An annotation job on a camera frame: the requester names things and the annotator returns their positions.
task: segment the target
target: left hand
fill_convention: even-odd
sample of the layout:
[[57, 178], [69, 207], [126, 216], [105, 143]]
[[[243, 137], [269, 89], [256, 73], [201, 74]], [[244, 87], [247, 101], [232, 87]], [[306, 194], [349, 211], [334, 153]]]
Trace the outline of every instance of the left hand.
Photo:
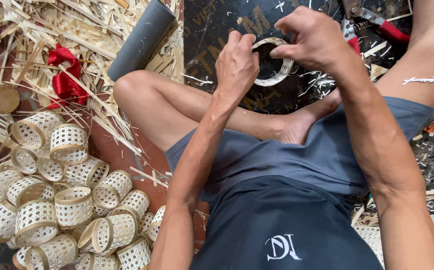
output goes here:
[[214, 96], [233, 108], [243, 99], [260, 71], [259, 54], [252, 53], [255, 39], [253, 34], [242, 36], [238, 31], [232, 31], [215, 63], [218, 87]]

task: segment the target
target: bare foot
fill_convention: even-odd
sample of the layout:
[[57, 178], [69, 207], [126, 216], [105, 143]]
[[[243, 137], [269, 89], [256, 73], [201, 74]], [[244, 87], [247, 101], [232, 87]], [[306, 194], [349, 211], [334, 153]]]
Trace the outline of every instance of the bare foot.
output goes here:
[[332, 113], [342, 101], [339, 89], [335, 89], [324, 97], [296, 112], [280, 118], [280, 132], [276, 139], [283, 143], [305, 144], [307, 135], [313, 124], [322, 117]]

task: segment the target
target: hand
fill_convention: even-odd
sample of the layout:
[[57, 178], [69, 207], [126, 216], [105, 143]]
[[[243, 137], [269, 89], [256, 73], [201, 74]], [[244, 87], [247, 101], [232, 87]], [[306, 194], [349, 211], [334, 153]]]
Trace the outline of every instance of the hand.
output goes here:
[[242, 36], [238, 31], [232, 31], [215, 63], [218, 87], [214, 96], [233, 106], [232, 110], [248, 92], [260, 71], [259, 54], [252, 53], [255, 39], [253, 34]]
[[299, 6], [278, 20], [275, 28], [281, 29], [283, 34], [293, 30], [294, 44], [275, 48], [270, 52], [273, 58], [292, 58], [308, 69], [330, 74], [341, 69], [350, 59], [358, 59], [344, 40], [339, 23], [321, 12]]

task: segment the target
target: dark gray shorts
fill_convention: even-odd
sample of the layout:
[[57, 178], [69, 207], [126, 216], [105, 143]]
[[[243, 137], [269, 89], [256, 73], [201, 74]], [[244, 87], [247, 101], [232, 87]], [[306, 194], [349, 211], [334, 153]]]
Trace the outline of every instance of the dark gray shorts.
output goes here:
[[[396, 97], [386, 96], [385, 101], [408, 140], [434, 111], [432, 107]], [[193, 132], [165, 152], [172, 172]], [[264, 175], [283, 175], [342, 195], [367, 193], [367, 183], [350, 144], [343, 105], [312, 126], [305, 145], [260, 141], [226, 129], [200, 199], [212, 201], [232, 185]]]

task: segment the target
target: gray pvc pipe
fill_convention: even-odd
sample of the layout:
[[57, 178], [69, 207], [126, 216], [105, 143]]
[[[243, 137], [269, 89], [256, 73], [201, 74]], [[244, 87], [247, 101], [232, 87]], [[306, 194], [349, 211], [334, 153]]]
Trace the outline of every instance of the gray pvc pipe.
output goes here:
[[125, 74], [143, 69], [175, 19], [159, 0], [152, 0], [107, 70], [116, 82]]

